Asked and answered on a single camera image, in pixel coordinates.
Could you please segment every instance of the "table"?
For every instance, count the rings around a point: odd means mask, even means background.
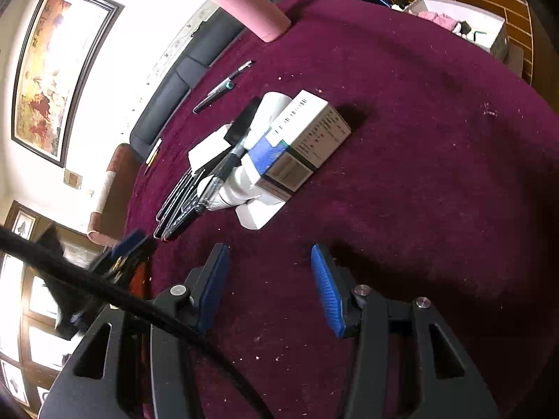
[[[157,163],[136,180],[128,229],[153,231],[188,150],[255,95],[306,89],[354,133],[264,229],[242,228],[230,209],[161,244],[153,295],[228,244],[209,339],[277,417],[334,417],[351,341],[334,337],[321,310],[310,250],[322,242],[385,297],[430,298],[510,411],[559,333],[559,119],[504,65],[431,22],[355,0],[282,7],[287,34],[271,44],[244,35],[175,113]],[[192,114],[249,59],[232,92]],[[204,360],[197,377],[208,418],[254,417]]]

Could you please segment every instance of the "cardboard box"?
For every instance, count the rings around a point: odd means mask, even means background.
[[[287,201],[349,134],[327,101],[301,91],[241,162],[253,184]]]
[[[468,40],[491,53],[498,60],[505,60],[509,50],[507,25],[501,16],[454,0],[414,0],[404,9],[404,12],[412,12],[416,15],[422,11],[446,14],[459,22],[466,20],[472,27],[472,33],[474,31],[487,33],[479,36],[481,41]]]

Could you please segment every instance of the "thermos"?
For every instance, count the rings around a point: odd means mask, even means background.
[[[291,20],[270,0],[212,0],[264,42],[289,30]]]

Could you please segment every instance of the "white storage box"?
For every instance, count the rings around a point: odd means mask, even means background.
[[[412,12],[415,15],[422,11],[446,14],[458,22],[465,20],[472,27],[472,33],[487,33],[476,36],[476,42],[471,39],[472,35],[468,40],[498,60],[505,60],[508,53],[507,25],[501,16],[454,0],[414,0],[404,9],[404,12]]]

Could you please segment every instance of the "brown armrest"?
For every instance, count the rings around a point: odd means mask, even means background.
[[[140,165],[129,144],[117,146],[99,191],[97,209],[89,218],[87,236],[94,243],[115,246],[124,236],[128,202]]]

